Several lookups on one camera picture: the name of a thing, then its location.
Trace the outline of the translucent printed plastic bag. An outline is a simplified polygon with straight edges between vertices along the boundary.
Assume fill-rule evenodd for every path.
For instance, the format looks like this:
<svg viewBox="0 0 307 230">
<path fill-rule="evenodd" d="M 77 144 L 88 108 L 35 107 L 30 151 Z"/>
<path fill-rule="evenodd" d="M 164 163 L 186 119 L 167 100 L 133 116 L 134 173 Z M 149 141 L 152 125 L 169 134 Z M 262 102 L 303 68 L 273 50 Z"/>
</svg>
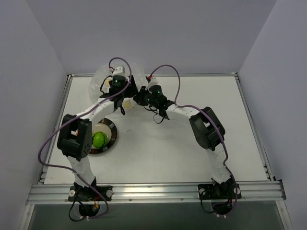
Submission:
<svg viewBox="0 0 307 230">
<path fill-rule="evenodd" d="M 125 77 L 129 77 L 129 68 L 124 62 L 120 60 L 115 60 L 114 62 L 112 62 L 111 66 L 114 68 L 118 66 L 123 66 L 125 69 Z M 130 67 L 134 76 L 137 89 L 140 90 L 141 86 L 146 86 L 148 84 L 145 77 L 144 69 L 139 67 L 135 63 L 130 63 Z M 100 91 L 100 86 L 103 83 L 103 80 L 105 80 L 106 77 L 108 77 L 109 75 L 111 75 L 111 71 L 108 68 L 108 64 L 101 66 L 93 75 L 88 87 L 88 94 L 91 103 L 94 104 L 98 100 L 99 96 L 102 95 L 102 92 Z"/>
</svg>

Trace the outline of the green fake watermelon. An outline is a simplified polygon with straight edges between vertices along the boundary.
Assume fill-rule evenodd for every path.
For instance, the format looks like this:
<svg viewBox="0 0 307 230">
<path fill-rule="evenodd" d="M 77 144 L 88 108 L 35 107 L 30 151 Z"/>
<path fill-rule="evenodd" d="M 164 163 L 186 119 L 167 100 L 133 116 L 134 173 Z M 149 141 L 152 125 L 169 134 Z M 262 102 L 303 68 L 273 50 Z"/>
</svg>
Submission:
<svg viewBox="0 0 307 230">
<path fill-rule="evenodd" d="M 95 148 L 102 148 L 108 143 L 108 137 L 106 133 L 97 131 L 92 134 L 92 145 Z"/>
</svg>

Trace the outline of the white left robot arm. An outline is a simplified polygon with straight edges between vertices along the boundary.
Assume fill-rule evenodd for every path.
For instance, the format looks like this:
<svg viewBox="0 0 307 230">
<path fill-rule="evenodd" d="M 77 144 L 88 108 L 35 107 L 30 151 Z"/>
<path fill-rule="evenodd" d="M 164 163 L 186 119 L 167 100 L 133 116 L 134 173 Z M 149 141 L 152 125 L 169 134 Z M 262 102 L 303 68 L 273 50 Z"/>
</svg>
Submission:
<svg viewBox="0 0 307 230">
<path fill-rule="evenodd" d="M 114 75 L 108 93 L 101 95 L 83 112 L 76 115 L 67 114 L 63 117 L 57 148 L 70 162 L 75 183 L 81 186 L 79 194 L 86 201 L 93 200 L 97 194 L 96 177 L 89 162 L 93 127 L 107 115 L 122 107 L 125 98 L 131 98 L 137 92 L 132 75 L 128 78 Z"/>
</svg>

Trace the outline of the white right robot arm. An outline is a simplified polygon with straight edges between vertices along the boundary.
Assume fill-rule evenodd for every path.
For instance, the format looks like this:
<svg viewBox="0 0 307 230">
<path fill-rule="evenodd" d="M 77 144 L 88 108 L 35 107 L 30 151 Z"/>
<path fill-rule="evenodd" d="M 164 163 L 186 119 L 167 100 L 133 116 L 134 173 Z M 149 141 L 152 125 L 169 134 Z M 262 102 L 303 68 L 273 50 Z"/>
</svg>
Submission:
<svg viewBox="0 0 307 230">
<path fill-rule="evenodd" d="M 153 107 L 163 119 L 189 124 L 197 143 L 208 154 L 212 179 L 216 182 L 213 185 L 214 194 L 223 198 L 230 193 L 230 185 L 226 182 L 231 175 L 226 168 L 225 128 L 212 108 L 178 105 L 164 96 L 160 85 L 151 86 L 148 90 L 142 86 L 133 99 L 138 105 Z"/>
</svg>

